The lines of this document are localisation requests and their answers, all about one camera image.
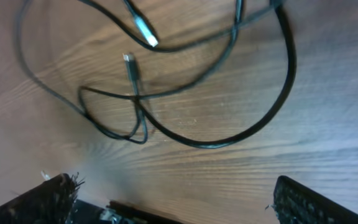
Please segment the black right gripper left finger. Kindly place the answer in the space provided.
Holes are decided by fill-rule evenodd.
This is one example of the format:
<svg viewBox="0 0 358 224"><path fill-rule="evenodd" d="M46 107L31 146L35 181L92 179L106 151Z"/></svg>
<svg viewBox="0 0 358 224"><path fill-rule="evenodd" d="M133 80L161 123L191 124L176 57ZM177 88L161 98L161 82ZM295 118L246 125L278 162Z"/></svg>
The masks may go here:
<svg viewBox="0 0 358 224"><path fill-rule="evenodd" d="M65 223L84 180L59 174L0 206L0 224Z"/></svg>

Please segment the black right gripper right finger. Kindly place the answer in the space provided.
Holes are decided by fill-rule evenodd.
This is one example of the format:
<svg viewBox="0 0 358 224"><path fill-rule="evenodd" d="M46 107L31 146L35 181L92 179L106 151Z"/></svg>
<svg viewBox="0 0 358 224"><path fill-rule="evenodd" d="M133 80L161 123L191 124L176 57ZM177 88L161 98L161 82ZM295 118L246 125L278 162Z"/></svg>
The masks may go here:
<svg viewBox="0 0 358 224"><path fill-rule="evenodd" d="M278 177L268 207L281 224L358 224L358 214L285 175Z"/></svg>

